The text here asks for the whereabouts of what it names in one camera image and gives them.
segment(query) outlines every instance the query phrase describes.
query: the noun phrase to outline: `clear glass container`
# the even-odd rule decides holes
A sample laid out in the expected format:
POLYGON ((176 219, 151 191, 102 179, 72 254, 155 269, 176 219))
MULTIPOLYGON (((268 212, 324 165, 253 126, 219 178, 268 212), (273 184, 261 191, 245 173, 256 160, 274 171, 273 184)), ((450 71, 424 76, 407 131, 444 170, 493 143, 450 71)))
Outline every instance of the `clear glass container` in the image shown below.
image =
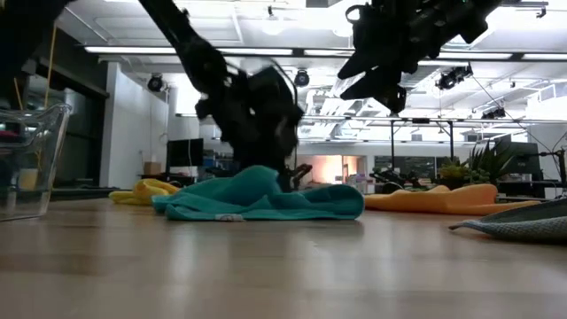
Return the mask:
POLYGON ((0 222, 47 213, 71 109, 0 110, 0 222))

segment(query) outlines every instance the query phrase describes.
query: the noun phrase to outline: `orange cloth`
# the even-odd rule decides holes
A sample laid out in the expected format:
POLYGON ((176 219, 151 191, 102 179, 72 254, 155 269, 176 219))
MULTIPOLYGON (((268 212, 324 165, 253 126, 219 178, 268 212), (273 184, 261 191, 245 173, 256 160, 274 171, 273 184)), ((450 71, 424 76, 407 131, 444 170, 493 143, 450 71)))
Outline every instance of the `orange cloth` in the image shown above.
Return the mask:
POLYGON ((429 191, 395 191, 389 195, 367 195, 366 208, 384 212, 466 214, 485 216, 513 208, 539 204, 538 201, 494 204, 496 186, 480 184, 450 191, 438 186, 429 191))

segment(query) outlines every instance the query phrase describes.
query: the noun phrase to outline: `label tag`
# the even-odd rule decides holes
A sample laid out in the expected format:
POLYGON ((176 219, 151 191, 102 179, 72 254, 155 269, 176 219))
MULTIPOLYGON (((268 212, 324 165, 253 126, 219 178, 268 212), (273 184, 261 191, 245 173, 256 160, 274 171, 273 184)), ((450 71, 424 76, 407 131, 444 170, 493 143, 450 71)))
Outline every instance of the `label tag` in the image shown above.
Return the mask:
POLYGON ((219 222, 244 222, 241 214, 217 214, 214 219, 219 222))

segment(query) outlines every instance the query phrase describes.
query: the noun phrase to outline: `table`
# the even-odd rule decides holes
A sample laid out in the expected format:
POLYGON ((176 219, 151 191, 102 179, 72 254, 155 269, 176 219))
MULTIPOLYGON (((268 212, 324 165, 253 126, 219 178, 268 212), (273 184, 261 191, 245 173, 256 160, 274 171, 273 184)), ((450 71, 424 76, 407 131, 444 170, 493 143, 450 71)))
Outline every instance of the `table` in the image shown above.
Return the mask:
POLYGON ((0 224, 5 318, 562 318, 567 249, 497 242, 462 216, 167 222, 108 200, 0 224))

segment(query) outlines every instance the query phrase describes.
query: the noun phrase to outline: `teal towel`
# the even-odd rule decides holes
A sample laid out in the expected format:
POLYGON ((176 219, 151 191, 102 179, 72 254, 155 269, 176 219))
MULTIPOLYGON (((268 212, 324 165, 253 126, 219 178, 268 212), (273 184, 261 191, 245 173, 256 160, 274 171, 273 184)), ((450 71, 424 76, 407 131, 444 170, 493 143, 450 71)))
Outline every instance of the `teal towel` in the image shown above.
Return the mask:
POLYGON ((249 167, 234 177, 214 178, 151 200, 156 212, 177 221, 353 220, 364 210, 364 198, 351 186, 283 193, 276 178, 273 169, 249 167))

